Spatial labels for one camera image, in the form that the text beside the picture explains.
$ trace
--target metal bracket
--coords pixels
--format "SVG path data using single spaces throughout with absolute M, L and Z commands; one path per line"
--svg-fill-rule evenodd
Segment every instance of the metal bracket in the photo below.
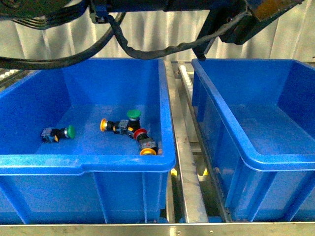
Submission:
M 107 0 L 90 0 L 90 18 L 94 24 L 108 23 Z

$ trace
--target metal rail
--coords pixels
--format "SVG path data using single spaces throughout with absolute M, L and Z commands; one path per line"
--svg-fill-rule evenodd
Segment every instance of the metal rail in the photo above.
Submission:
M 1 236 L 314 236 L 314 223 L 0 226 Z
M 206 223 L 208 222 L 207 212 L 203 203 L 196 165 L 185 129 L 186 125 L 179 94 L 176 89 L 172 63 L 166 61 L 165 68 L 183 192 L 185 221 L 187 223 Z
M 196 117 L 194 114 L 193 107 L 191 105 L 191 94 L 190 94 L 190 90 L 189 90 L 190 88 L 189 88 L 189 85 L 187 84 L 187 80 L 189 78 L 188 73 L 186 72 L 186 70 L 182 66 L 179 67 L 179 72 L 180 72 L 179 74 L 181 75 L 181 80 L 182 80 L 183 86 L 185 87 L 187 103 L 188 103 L 188 107 L 189 107 L 190 114 L 192 117 L 193 125 L 195 126 L 198 140 L 201 140 L 201 142 L 199 142 L 199 145 L 201 147 L 201 152 L 205 157 L 205 161 L 208 165 L 208 171 L 210 173 L 210 176 L 212 177 L 212 181 L 214 183 L 214 187 L 215 187 L 215 190 L 217 193 L 217 197 L 218 197 L 217 203 L 218 203 L 219 210 L 220 210 L 220 216 L 225 222 L 232 222 L 232 219 L 231 219 L 231 216 L 228 212 L 228 209 L 226 209 L 224 207 L 224 196 L 223 196 L 222 189 L 220 188 L 218 176 L 217 176 L 216 172 L 213 170 L 211 163 L 209 162 L 210 158 L 208 157 L 207 152 L 204 151 L 205 147 L 204 147 L 204 144 L 202 142 L 200 130 L 198 128 L 198 123 L 197 123 L 197 120 L 196 120 Z

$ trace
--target green push button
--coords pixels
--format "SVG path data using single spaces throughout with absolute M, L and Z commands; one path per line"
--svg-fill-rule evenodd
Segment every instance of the green push button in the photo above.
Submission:
M 69 127 L 67 128 L 67 135 L 69 138 L 74 139 L 75 129 L 72 125 L 69 125 Z
M 129 119 L 137 119 L 141 116 L 141 111 L 139 110 L 130 110 L 127 112 L 127 116 Z

